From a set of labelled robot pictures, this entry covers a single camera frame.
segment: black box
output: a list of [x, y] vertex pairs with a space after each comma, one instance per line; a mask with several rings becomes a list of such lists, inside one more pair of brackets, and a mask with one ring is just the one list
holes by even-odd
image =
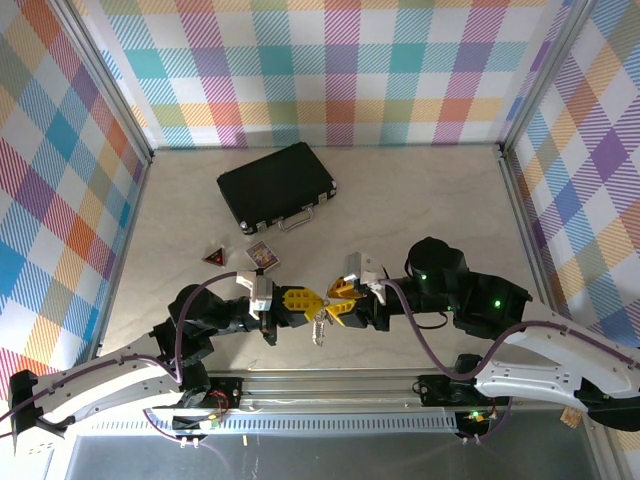
[[[223, 173], [218, 186], [245, 235], [278, 224], [290, 230], [313, 217], [314, 205], [336, 194], [336, 182], [304, 142]], [[309, 218], [286, 227], [304, 211]]]

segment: colorful plaid wall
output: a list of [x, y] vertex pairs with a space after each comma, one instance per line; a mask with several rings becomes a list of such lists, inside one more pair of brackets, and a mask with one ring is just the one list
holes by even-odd
[[560, 309], [640, 346], [640, 4], [600, 0], [516, 153]]
[[189, 148], [495, 142], [570, 1], [75, 3], [150, 141]]
[[549, 51], [551, 49], [551, 45], [556, 40], [556, 38], [558, 37], [558, 34], [562, 30], [562, 27], [564, 26], [565, 21], [569, 16], [569, 12], [571, 11], [571, 7], [573, 7], [574, 3], [575, 3], [575, 0], [563, 0], [562, 6], [558, 10], [556, 18], [553, 20], [553, 24], [551, 25], [551, 28], [549, 29], [546, 37], [544, 38], [544, 42], [542, 42], [542, 46], [540, 47], [540, 50], [538, 51], [538, 54], [536, 55], [535, 60], [533, 61], [533, 63], [531, 64], [531, 67], [529, 68], [529, 72], [527, 72], [527, 76], [525, 77], [524, 81], [522, 82], [522, 85], [520, 86], [520, 90], [518, 90], [518, 95], [516, 96], [516, 99], [511, 105], [511, 109], [509, 110], [507, 119], [502, 125], [502, 129], [500, 130], [500, 135], [498, 137], [499, 142], [503, 142], [507, 137], [509, 130], [511, 130], [511, 127], [513, 126], [513, 122], [516, 116], [520, 113], [520, 110], [522, 109], [522, 105], [524, 101], [529, 95], [529, 92], [531, 92], [533, 83], [535, 82], [538, 76], [538, 71], [540, 70], [540, 67], [543, 65], [543, 63], [546, 61], [547, 56], [549, 55]]
[[0, 399], [84, 358], [143, 165], [46, 1], [0, 2]]

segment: red triangular object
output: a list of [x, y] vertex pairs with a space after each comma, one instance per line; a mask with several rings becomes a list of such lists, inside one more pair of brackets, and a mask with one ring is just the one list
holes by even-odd
[[204, 257], [203, 260], [207, 263], [213, 263], [218, 267], [224, 267], [224, 249], [220, 247], [208, 257]]

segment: playing card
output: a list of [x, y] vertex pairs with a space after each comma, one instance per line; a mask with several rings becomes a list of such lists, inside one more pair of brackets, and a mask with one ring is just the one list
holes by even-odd
[[252, 245], [246, 250], [246, 252], [256, 267], [262, 268], [264, 271], [267, 271], [280, 263], [280, 260], [276, 254], [273, 253], [273, 250], [271, 250], [263, 241]]

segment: beige floor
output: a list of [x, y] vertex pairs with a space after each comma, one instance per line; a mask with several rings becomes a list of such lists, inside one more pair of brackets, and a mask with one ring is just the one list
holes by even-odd
[[[276, 228], [246, 237], [228, 210], [216, 178], [267, 150], [160, 152], [150, 170], [133, 240], [107, 329], [103, 352], [119, 348], [167, 318], [167, 304], [189, 283], [219, 274], [205, 253], [223, 244], [227, 270], [248, 269], [244, 253], [266, 240], [281, 259], [270, 272], [280, 285], [322, 293], [354, 250], [378, 258], [402, 276], [411, 245], [426, 236], [461, 249], [472, 270], [508, 278], [534, 291], [496, 157], [490, 147], [315, 149], [338, 182], [338, 195], [314, 220], [290, 233]], [[242, 295], [232, 281], [214, 287], [223, 298]], [[421, 315], [423, 323], [438, 317]], [[326, 329], [325, 345], [311, 328], [279, 330], [276, 347], [258, 333], [213, 339], [211, 369], [420, 367], [429, 365], [407, 321], [391, 332]], [[486, 342], [452, 326], [429, 332], [436, 353], [452, 364], [458, 353], [482, 353]]]

